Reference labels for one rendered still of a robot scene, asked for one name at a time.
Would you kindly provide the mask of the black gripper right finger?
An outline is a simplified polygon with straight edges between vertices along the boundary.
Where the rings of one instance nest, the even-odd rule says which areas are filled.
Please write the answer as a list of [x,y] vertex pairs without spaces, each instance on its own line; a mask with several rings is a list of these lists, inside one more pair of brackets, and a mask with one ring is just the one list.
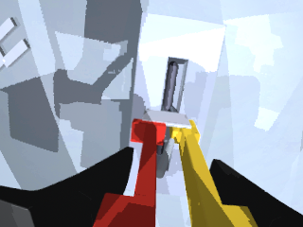
[[250,209],[258,227],[303,227],[303,215],[243,177],[227,163],[213,159],[209,173],[221,203]]

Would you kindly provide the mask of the white forked bar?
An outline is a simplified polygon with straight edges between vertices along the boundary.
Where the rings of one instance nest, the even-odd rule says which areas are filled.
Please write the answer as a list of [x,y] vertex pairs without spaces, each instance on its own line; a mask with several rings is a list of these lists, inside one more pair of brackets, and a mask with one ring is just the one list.
[[[5,38],[8,37],[16,27],[15,20],[12,18],[8,18],[6,22],[2,26],[0,26],[0,44],[4,41]],[[11,66],[19,60],[20,57],[24,56],[30,49],[30,45],[27,44],[27,41],[19,42],[17,45],[14,46],[11,50],[9,50],[8,54],[4,53],[4,50],[0,48],[0,69],[3,69],[4,65],[7,68],[11,68]]]

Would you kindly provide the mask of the grey rod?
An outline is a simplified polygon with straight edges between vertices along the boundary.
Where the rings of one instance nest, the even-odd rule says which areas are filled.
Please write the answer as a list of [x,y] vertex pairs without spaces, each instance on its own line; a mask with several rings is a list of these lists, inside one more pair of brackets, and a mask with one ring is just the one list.
[[[168,68],[168,76],[167,76],[167,84],[166,84],[166,92],[164,92],[164,111],[170,111],[171,99],[173,98],[175,77],[177,77],[177,69],[178,63],[177,61],[171,61]],[[164,141],[166,144],[166,141]],[[164,151],[164,144],[156,145],[156,154],[162,155]]]

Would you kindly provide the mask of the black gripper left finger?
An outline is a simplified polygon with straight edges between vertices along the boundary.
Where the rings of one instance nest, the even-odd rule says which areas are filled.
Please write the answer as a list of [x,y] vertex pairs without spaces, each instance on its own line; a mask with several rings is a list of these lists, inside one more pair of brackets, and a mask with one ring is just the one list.
[[106,193],[124,194],[134,148],[43,189],[0,185],[0,227],[92,227]]

